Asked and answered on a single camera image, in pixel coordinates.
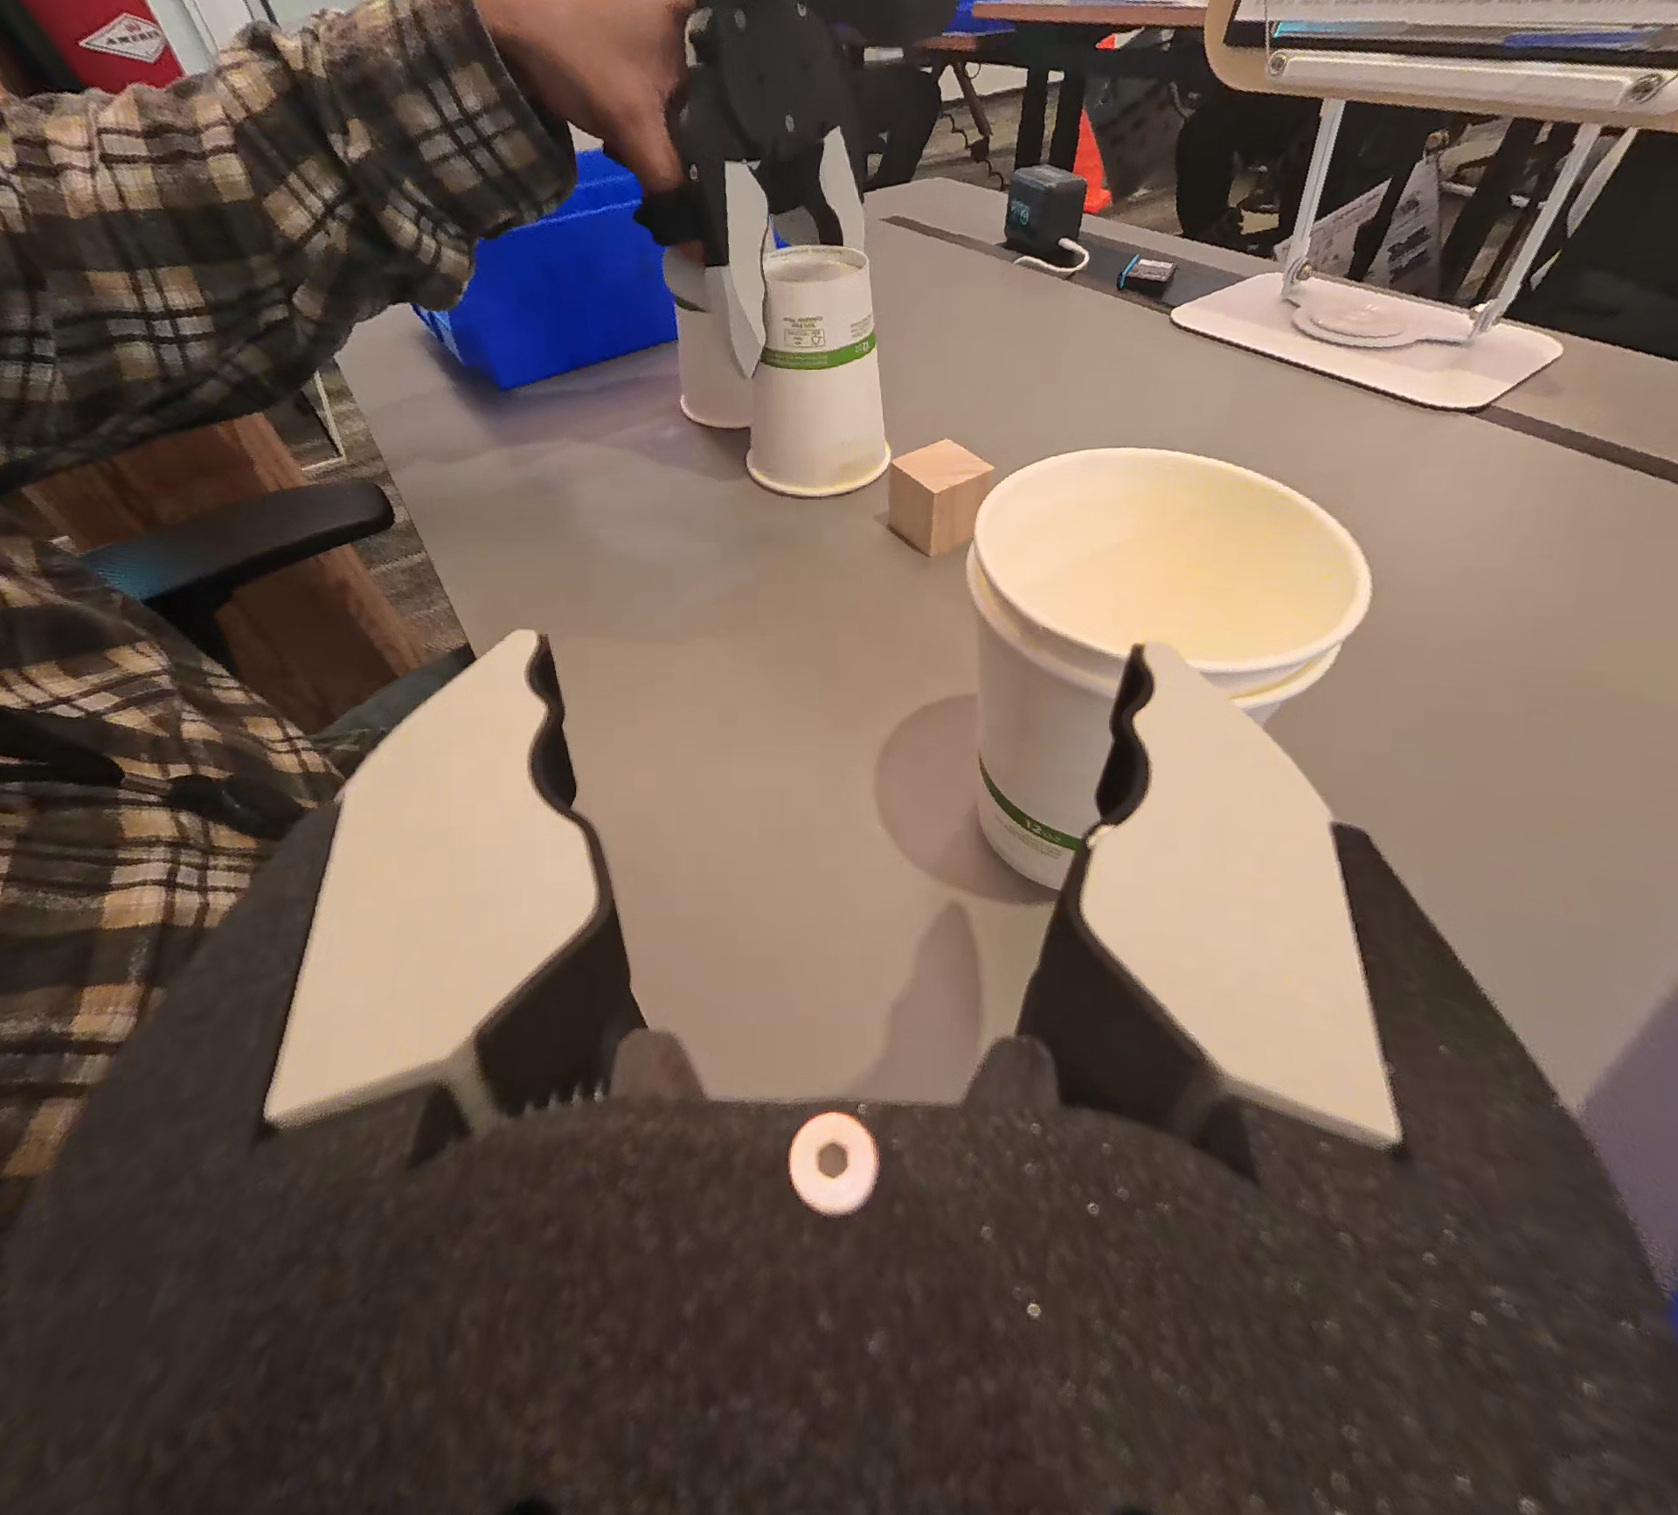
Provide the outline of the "person in plaid shirt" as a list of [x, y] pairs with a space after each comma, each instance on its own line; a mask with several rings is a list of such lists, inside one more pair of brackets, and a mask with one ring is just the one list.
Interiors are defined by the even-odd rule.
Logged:
[[10, 1226], [116, 1054], [343, 775], [80, 561], [11, 520], [3, 554]]

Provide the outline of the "wooden cube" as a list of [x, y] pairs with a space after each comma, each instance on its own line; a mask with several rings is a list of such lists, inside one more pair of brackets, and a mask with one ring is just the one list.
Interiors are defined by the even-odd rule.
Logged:
[[893, 454], [888, 526], [916, 554], [946, 556], [972, 539], [992, 484], [995, 466], [952, 440]]

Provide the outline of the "wooden pillar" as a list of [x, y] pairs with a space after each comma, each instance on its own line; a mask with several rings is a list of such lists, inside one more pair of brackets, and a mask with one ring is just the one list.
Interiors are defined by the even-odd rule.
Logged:
[[[246, 415], [70, 469], [10, 497], [10, 509], [34, 535], [68, 537], [80, 554], [303, 486], [269, 416]], [[220, 611], [220, 628], [243, 682], [309, 730], [426, 663], [355, 546], [254, 581]]]

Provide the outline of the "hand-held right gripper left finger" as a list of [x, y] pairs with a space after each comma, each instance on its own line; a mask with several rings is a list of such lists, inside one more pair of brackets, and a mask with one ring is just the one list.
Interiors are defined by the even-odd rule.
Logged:
[[352, 772], [262, 1118], [442, 1088], [470, 1129], [601, 1097], [632, 967], [576, 811], [546, 637], [518, 629]]

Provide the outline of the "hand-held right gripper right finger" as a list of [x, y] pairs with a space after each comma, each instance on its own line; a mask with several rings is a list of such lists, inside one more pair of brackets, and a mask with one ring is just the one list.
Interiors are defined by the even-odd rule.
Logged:
[[1095, 808], [1019, 1010], [1060, 1102], [1201, 1150], [1246, 1150], [1246, 1107], [1399, 1150], [1331, 808], [1290, 756], [1141, 642]]

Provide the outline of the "white paper cup green band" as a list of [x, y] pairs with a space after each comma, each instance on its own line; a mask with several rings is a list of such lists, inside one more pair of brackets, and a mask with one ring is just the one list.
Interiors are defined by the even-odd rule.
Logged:
[[1169, 902], [1339, 890], [1332, 816], [1269, 733], [1280, 705], [1233, 694], [1164, 642], [1076, 651], [1013, 604], [972, 545], [980, 817], [1000, 856], [1060, 884], [1093, 840], [1115, 887]]
[[892, 461], [870, 260], [855, 247], [787, 247], [766, 256], [763, 282], [749, 478], [784, 497], [865, 489]]
[[684, 248], [663, 256], [677, 304], [681, 413], [709, 431], [749, 431], [752, 373], [763, 348], [762, 286], [733, 266], [704, 266]]
[[1206, 454], [1091, 449], [1001, 479], [968, 552], [985, 600], [1050, 649], [1164, 642], [1215, 684], [1259, 689], [1364, 620], [1372, 567], [1317, 501]]

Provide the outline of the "person's left forearm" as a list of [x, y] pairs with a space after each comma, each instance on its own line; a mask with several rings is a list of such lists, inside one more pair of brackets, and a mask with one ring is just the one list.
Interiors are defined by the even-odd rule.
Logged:
[[199, 77], [10, 99], [3, 484], [272, 407], [576, 186], [476, 0], [246, 27]]

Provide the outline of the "orange traffic cone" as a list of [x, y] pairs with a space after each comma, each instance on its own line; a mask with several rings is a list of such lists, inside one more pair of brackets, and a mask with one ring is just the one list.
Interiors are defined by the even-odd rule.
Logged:
[[1078, 130], [1078, 147], [1073, 159], [1073, 170], [1086, 186], [1086, 201], [1085, 201], [1085, 214], [1095, 218], [1112, 209], [1113, 192], [1107, 186], [1105, 176], [1105, 159], [1103, 159], [1103, 143], [1095, 135], [1095, 117], [1103, 110], [1103, 100], [1112, 94], [1112, 65], [1107, 62], [1113, 51], [1122, 44], [1122, 37], [1113, 32], [1100, 35], [1093, 43], [1095, 56], [1095, 71], [1086, 77], [1085, 94], [1079, 99], [1079, 130]]

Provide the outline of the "black battery charger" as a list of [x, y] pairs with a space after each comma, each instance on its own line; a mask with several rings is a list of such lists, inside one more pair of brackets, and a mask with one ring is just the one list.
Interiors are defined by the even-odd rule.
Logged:
[[1003, 244], [1019, 256], [1058, 260], [1067, 241], [1079, 241], [1085, 210], [1082, 174], [1048, 164], [1015, 168], [1009, 183]]

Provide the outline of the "black office chair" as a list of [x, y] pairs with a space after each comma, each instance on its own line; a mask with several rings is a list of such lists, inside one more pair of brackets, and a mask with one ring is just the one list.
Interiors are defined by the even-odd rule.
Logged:
[[392, 526], [394, 506], [376, 481], [322, 481], [89, 549], [80, 563], [160, 614], [199, 651], [238, 667], [220, 609], [243, 586]]

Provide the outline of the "blue plastic bin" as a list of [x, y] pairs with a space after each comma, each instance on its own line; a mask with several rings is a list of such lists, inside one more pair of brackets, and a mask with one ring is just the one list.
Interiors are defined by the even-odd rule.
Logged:
[[637, 221], [640, 183], [598, 147], [576, 154], [576, 186], [546, 218], [476, 250], [450, 310], [414, 316], [469, 371], [498, 389], [673, 342], [679, 304], [663, 248]]

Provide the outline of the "person's left hand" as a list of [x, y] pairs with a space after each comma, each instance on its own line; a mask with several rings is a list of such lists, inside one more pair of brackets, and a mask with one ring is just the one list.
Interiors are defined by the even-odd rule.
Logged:
[[673, 110], [694, 0], [472, 0], [524, 97], [598, 138], [647, 194], [684, 186]]

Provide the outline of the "printed pamphlet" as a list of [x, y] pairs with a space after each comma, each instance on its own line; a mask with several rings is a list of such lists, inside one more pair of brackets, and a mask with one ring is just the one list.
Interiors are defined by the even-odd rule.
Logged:
[[[1312, 224], [1308, 261], [1337, 280], [1352, 275], [1357, 237], [1381, 219], [1391, 181], [1332, 209]], [[1402, 294], [1430, 296], [1440, 275], [1440, 165], [1437, 154], [1423, 154], [1399, 201], [1373, 261], [1362, 282]]]

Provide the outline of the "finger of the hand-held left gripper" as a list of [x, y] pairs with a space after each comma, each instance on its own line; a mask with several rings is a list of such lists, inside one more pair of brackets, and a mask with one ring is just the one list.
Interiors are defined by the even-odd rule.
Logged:
[[845, 133], [828, 133], [819, 152], [808, 147], [795, 156], [777, 181], [787, 187], [784, 205], [772, 210], [781, 247], [867, 247], [863, 192]]
[[766, 194], [746, 162], [724, 162], [724, 264], [720, 311], [742, 376], [754, 376], [766, 348], [763, 260], [770, 244]]

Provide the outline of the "wooden-top desk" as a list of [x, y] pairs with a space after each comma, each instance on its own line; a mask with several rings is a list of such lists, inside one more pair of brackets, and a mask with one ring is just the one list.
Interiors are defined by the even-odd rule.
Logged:
[[1009, 27], [989, 34], [944, 34], [920, 41], [934, 68], [1007, 68], [1026, 73], [1015, 164], [1072, 168], [1078, 147], [1079, 99], [1095, 71], [1093, 43], [1113, 32], [1122, 44], [1107, 61], [1112, 77], [1142, 79], [1207, 97], [1215, 73], [1206, 56], [1201, 0], [1018, 0], [974, 8]]

